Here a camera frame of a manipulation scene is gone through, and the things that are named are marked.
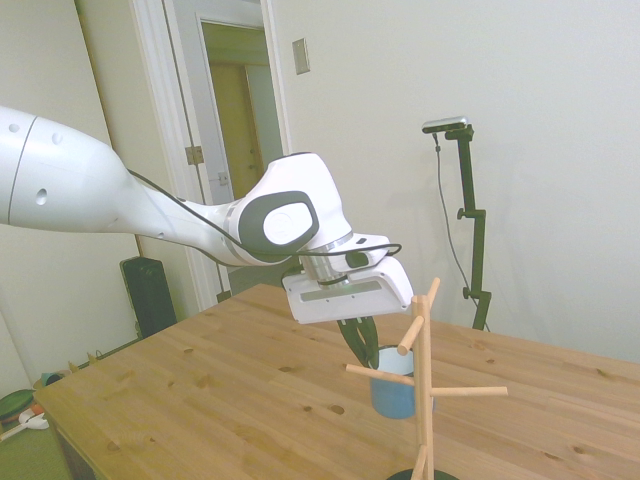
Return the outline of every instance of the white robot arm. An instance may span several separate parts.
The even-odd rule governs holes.
[[[0,223],[64,232],[132,233],[194,247],[225,265],[274,265],[300,323],[407,310],[413,295],[389,240],[353,233],[315,154],[272,162],[249,194],[226,205],[171,199],[143,186],[104,143],[0,107]]]

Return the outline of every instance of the black base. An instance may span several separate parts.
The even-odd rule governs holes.
[[[394,475],[391,475],[387,480],[411,480],[411,474],[413,470],[403,470],[402,472],[398,472]],[[452,477],[448,473],[441,472],[440,470],[436,470],[435,480],[458,480],[456,477]]]

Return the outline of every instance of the door hinge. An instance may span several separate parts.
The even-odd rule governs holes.
[[[189,165],[200,165],[204,163],[204,156],[202,155],[202,147],[187,147],[185,148],[187,152],[187,163]]]
[[[229,298],[231,298],[231,290],[227,290],[226,292],[220,292],[218,295],[216,295],[216,300],[218,300],[218,303],[222,303],[225,300],[228,300]]]

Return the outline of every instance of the wooden table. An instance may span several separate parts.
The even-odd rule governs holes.
[[[380,317],[381,343],[409,322]],[[640,365],[439,322],[432,338],[434,386],[510,393],[438,400],[439,470],[640,479]],[[258,286],[36,397],[99,478],[384,480],[413,465],[414,422],[376,414],[349,362],[335,323],[298,325]]]

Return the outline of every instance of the wall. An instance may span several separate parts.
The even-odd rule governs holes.
[[[31,388],[31,382],[29,382],[20,355],[13,344],[2,313],[0,313],[0,365],[2,365],[0,398],[16,390]]]
[[[404,244],[435,317],[471,325],[423,122],[467,115],[488,211],[493,331],[640,361],[640,4],[274,0],[293,150],[326,160],[355,229]],[[311,72],[291,42],[306,37]],[[455,144],[442,181],[470,272]]]
[[[0,44],[0,105],[109,142],[72,0],[0,0]],[[0,342],[9,332],[31,382],[136,338],[119,267],[136,254],[133,236],[1,225],[0,252]]]
[[[128,168],[171,191],[130,2],[77,3],[113,148]],[[198,313],[185,247],[150,238],[140,241],[146,257],[163,263],[178,319]]]

